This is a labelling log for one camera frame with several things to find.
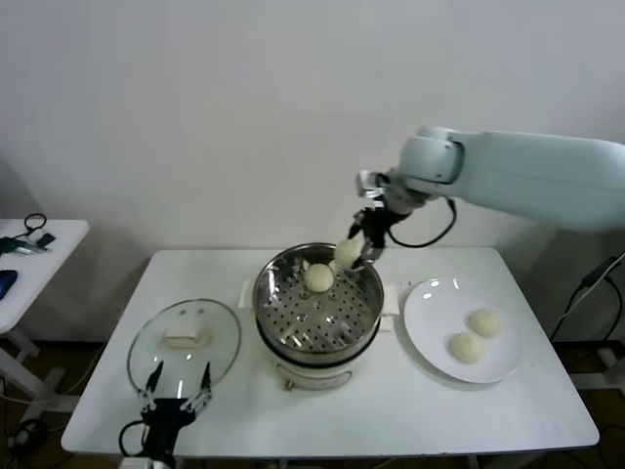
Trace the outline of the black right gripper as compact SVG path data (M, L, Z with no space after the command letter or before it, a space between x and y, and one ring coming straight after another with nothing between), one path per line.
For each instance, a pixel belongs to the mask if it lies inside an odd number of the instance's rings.
M354 260L355 270L371 266L379 260L385 250L387 231L397 222L398 215L386 208L366 207L354 214L349 239L354 239L362 231L365 240Z

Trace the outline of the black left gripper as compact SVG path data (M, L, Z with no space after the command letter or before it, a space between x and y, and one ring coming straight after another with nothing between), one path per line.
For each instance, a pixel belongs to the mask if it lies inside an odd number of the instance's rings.
M159 362L149 375L145 387L139 392L142 401L141 417L147 427L141 456L149 459L173 459L180 431L195 421L212 400L211 364L208 362L200 379L198 391L184 399L158 398L153 393L157 387L163 362Z

